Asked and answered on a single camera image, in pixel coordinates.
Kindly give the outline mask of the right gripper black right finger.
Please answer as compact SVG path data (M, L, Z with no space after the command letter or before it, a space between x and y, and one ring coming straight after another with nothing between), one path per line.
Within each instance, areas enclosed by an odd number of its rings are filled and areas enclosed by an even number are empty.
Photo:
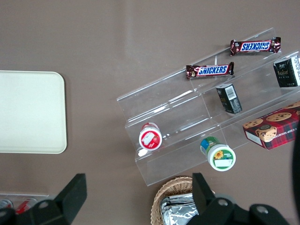
M287 220L275 208L253 204L244 210L227 198L216 197L201 173L193 173L192 194L198 215L189 225L287 225Z

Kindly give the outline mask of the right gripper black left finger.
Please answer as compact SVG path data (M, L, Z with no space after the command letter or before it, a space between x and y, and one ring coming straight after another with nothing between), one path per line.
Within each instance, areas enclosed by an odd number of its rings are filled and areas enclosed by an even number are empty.
M70 225L87 198L86 175L78 173L56 195L0 195L2 225Z

